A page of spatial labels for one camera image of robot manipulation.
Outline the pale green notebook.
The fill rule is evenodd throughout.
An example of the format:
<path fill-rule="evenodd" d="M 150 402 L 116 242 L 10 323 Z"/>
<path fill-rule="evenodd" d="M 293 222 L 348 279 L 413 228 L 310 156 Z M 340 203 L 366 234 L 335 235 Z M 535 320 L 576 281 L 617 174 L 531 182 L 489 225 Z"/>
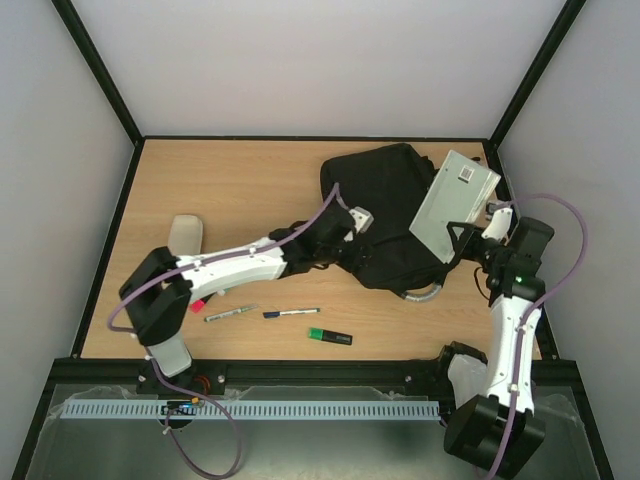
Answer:
<path fill-rule="evenodd" d="M 443 264 L 453 250 L 446 225 L 450 221 L 475 224 L 501 176 L 450 150 L 414 216 L 409 231 Z"/>

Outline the black student backpack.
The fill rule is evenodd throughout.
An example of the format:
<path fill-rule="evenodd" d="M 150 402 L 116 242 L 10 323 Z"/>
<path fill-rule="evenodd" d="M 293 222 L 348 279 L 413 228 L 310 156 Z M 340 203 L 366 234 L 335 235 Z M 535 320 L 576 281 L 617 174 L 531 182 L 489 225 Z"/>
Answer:
<path fill-rule="evenodd" d="M 440 293 L 452 268 L 409 231 L 438 170 L 409 144 L 399 143 L 325 161 L 320 185 L 334 185 L 349 208 L 373 216 L 338 265 L 368 289 L 388 290 L 405 301 L 426 303 Z"/>

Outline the green highlighter black body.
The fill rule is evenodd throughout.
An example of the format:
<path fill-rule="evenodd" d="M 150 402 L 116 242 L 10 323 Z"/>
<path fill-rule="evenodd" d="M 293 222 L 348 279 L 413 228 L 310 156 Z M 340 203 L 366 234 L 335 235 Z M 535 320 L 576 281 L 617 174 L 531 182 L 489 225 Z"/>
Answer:
<path fill-rule="evenodd" d="M 308 337 L 312 340 L 338 344 L 338 345 L 351 346 L 353 344 L 353 337 L 349 334 L 320 329 L 320 328 L 310 328 L 308 332 Z"/>

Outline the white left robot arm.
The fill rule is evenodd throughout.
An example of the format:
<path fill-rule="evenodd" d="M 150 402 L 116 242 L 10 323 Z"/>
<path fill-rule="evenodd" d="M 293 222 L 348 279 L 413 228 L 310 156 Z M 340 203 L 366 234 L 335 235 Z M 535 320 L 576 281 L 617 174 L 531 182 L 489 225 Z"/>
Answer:
<path fill-rule="evenodd" d="M 181 327 L 194 302 L 334 264 L 372 223 L 373 215 L 360 207 L 331 204 L 311 223 L 296 222 L 242 247 L 181 256 L 159 247 L 124 282 L 119 296 L 129 301 L 125 310 L 139 343 L 172 378 L 192 365 Z"/>

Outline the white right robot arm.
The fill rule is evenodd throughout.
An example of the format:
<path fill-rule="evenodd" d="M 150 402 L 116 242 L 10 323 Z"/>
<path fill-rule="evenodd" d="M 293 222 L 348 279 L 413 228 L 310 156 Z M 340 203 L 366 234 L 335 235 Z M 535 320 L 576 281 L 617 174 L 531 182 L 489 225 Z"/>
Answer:
<path fill-rule="evenodd" d="M 466 248 L 487 275 L 492 344 L 487 360 L 455 347 L 436 379 L 456 401 L 445 451 L 491 477 L 514 478 L 545 438 L 545 424 L 534 416 L 531 364 L 546 292 L 537 272 L 553 236 L 549 225 L 523 217 L 508 241 L 479 234 Z"/>

